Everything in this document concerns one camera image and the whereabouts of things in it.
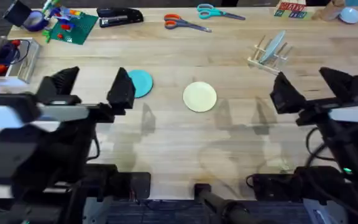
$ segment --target butcher block table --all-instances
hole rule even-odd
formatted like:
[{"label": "butcher block table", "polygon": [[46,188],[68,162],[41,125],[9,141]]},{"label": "butcher block table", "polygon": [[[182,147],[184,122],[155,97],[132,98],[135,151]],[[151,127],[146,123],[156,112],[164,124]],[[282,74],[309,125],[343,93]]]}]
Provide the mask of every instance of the butcher block table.
[{"label": "butcher block table", "polygon": [[[78,10],[96,15],[96,9]],[[33,37],[44,46],[26,89],[33,92],[42,77],[79,66],[72,94],[84,103],[99,103],[106,102],[119,67],[152,75],[152,91],[135,99],[126,116],[98,125],[101,155],[92,161],[116,164],[119,171],[150,172],[150,198],[192,199],[195,183],[210,183],[221,197],[253,199],[245,177],[291,173],[305,163],[305,135],[312,127],[298,127],[295,114],[277,114],[269,97],[275,76],[247,65],[264,35],[273,38],[286,30],[285,42],[294,49],[283,72],[307,99],[333,96],[320,67],[358,75],[358,23],[282,19],[273,17],[272,7],[222,9],[245,21],[201,20],[195,7],[140,10],[142,23],[102,29],[97,22],[84,45],[46,44],[41,33],[17,27],[8,37]],[[165,29],[168,13],[213,31]],[[192,82],[216,90],[218,101],[210,111],[195,113],[183,103],[183,90]],[[312,147],[320,141],[315,134]],[[0,197],[8,196],[7,187],[0,187]]]}]

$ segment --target scissors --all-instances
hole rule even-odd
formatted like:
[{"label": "scissors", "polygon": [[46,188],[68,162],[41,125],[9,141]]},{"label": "scissors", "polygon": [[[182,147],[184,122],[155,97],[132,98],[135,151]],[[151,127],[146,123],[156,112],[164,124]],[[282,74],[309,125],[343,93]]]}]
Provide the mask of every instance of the scissors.
[{"label": "scissors", "polygon": [[211,29],[187,22],[186,20],[182,19],[179,15],[176,14],[167,14],[164,16],[164,20],[165,20],[165,28],[167,29],[174,29],[176,27],[190,27],[205,32],[212,32]]},{"label": "scissors", "polygon": [[225,16],[232,19],[245,20],[245,17],[237,16],[228,12],[220,11],[211,4],[199,4],[197,6],[198,17],[200,19],[208,19],[211,16]]}]

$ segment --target white bowl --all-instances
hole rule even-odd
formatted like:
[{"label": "white bowl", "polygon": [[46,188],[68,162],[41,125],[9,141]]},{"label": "white bowl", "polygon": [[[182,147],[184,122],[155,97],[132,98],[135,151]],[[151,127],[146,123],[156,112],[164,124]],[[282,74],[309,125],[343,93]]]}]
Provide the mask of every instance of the white bowl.
[{"label": "white bowl", "polygon": [[358,22],[358,11],[351,7],[346,7],[342,10],[339,18],[346,23],[355,24]]}]

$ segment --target black stapler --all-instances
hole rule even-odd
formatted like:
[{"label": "black stapler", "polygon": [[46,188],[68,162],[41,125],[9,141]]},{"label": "black stapler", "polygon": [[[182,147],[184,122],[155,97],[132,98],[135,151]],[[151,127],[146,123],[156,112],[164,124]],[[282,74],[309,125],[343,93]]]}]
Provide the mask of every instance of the black stapler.
[{"label": "black stapler", "polygon": [[143,22],[143,15],[139,10],[129,8],[97,8],[101,28]]}]

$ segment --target colorful toy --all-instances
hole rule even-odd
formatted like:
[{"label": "colorful toy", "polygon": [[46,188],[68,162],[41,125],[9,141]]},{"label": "colorful toy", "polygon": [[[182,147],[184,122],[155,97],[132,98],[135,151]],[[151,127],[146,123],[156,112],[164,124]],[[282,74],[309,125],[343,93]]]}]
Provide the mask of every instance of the colorful toy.
[{"label": "colorful toy", "polygon": [[306,8],[305,0],[281,0],[276,5],[274,16],[297,18],[297,19],[310,19],[312,12]]},{"label": "colorful toy", "polygon": [[96,16],[62,6],[60,0],[47,0],[42,12],[46,20],[54,17],[58,21],[51,31],[43,33],[47,42],[49,39],[55,39],[81,45],[98,20]]}]

